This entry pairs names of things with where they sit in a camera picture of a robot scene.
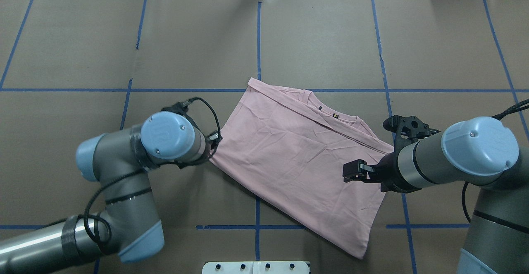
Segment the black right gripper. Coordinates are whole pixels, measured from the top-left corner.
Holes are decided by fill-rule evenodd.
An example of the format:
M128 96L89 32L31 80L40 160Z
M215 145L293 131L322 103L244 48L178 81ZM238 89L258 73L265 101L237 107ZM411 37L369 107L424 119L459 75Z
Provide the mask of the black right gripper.
M376 165L368 165L364 160L355 160L343 165L343 182L361 181L380 184L382 193L393 191L397 193L412 193L421 190L402 175L398 166L398 155L406 146L430 137L431 127L416 116L403 117L393 115L383 123L387 131L395 134L393 152L385 155Z

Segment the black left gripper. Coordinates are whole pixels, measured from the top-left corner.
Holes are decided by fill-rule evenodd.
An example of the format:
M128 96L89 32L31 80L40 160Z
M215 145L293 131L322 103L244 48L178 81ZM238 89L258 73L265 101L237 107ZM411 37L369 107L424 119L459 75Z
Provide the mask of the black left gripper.
M193 128L193 133L199 134L199 137L202 137L204 139L204 142L201 142L200 144L204 146L203 150L198 150L195 155L197 158L192 159L184 159L183 156L179 158L171 159L167 162L167 164L173 164L176 165L179 169L184 169L185 167L191 167L191 166L197 166L204 164L215 155L217 152L217 149L219 147L219 144L222 140L222 136L219 131L213 131L212 133L205 135L203 131L200 129L200 127L197 125L195 120L189 115L189 106L194 103L195 101L200 101L204 103L206 107L210 110L213 117L215 118L215 110L213 107L204 99L187 99L183 102L177 102L173 104L172 106L164 107L160 111L161 112L170 112L172 114L181 116L183 119L187 120Z

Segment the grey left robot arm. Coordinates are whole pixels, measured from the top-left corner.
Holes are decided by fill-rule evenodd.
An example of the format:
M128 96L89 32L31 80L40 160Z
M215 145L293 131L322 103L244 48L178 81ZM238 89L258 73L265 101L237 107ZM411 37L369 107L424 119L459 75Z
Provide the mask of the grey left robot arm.
M122 263L149 259L164 247L149 172L210 161L222 140L204 134L188 114L193 97L152 114L144 123L82 142L76 163L82 176L100 183L78 215L1 242L2 274L48 274L118 255Z

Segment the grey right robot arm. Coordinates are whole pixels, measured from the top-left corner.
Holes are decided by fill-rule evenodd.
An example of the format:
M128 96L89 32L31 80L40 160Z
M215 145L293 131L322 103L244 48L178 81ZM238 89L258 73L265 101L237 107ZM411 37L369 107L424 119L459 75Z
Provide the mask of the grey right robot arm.
M380 184L381 192L412 193L456 181L480 188L460 250L458 274L527 274L528 148L500 120L476 117L434 130L415 116L383 123L394 150L377 164L343 166L344 182Z

